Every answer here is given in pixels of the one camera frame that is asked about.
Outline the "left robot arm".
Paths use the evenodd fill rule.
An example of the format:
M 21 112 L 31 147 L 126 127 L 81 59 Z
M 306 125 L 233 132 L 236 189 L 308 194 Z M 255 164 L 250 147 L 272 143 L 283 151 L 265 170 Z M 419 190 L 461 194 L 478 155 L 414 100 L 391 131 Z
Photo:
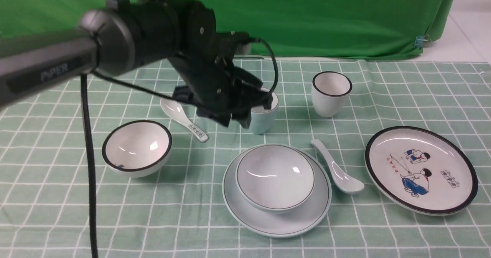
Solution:
M 166 59 L 184 85 L 171 96 L 227 127 L 249 128 L 251 109 L 270 109 L 278 76 L 263 82 L 236 67 L 241 45 L 264 43 L 245 32 L 217 32 L 214 11 L 198 0 L 106 0 L 74 29 L 1 40 L 0 103 L 4 109 L 82 74 L 122 84 L 117 76 Z

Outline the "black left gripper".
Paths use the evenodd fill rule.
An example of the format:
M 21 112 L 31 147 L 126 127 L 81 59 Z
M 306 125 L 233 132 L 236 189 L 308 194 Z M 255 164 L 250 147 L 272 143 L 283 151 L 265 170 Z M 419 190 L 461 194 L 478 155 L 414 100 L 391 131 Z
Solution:
M 229 127 L 231 119 L 249 129 L 251 109 L 272 107 L 274 90 L 263 90 L 263 81 L 234 65 L 252 43 L 261 43 L 274 56 L 270 45 L 246 32 L 218 32 L 210 41 L 194 41 L 185 50 L 169 57 L 169 62 L 184 81 L 172 97 L 177 102 L 196 106 L 199 117 Z

